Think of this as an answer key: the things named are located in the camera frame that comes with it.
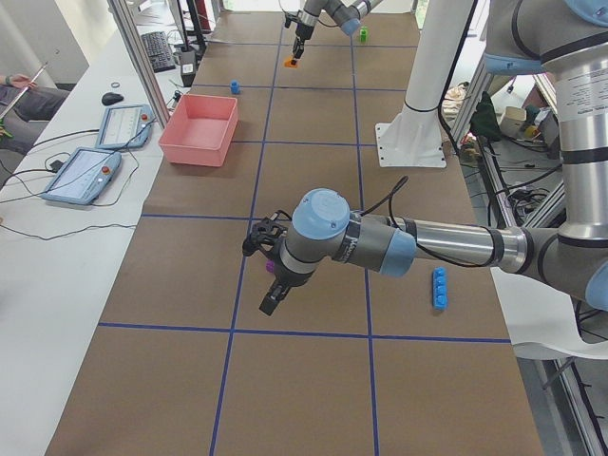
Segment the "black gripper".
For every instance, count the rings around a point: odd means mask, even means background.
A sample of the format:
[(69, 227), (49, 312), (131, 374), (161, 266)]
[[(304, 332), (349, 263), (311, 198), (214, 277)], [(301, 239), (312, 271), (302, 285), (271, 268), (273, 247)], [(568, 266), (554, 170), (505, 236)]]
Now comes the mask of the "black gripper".
[(299, 23), (295, 30), (295, 41), (293, 46), (293, 61), (298, 61), (304, 53), (304, 45), (312, 37), (312, 27)]
[(305, 285), (313, 274), (300, 274), (283, 266), (276, 265), (274, 268), (274, 275), (275, 281), (271, 285), (269, 293), (264, 296), (259, 306), (259, 309), (268, 316), (271, 316), (274, 313), (278, 305), (287, 297), (292, 288)]

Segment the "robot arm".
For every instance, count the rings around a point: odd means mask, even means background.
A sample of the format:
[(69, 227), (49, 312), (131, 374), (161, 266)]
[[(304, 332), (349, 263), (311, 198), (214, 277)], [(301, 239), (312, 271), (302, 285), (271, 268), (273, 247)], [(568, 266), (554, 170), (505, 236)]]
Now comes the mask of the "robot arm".
[(466, 226), (353, 211), (330, 189), (305, 194), (290, 226), (256, 223), (242, 244), (274, 265), (260, 309), (271, 314), (330, 258), (385, 276), (417, 257), (497, 267), (607, 307), (607, 5), (603, 1), (495, 1), (485, 61), (496, 73), (556, 79), (566, 220), (557, 229)]
[(285, 28), (296, 23), (292, 57), (288, 64), (295, 66), (302, 57), (305, 43), (312, 38), (322, 11), (330, 16), (344, 34), (352, 36), (361, 28), (362, 19), (381, 3), (382, 0), (360, 0), (347, 6), (339, 0), (308, 0), (296, 14), (286, 12)]

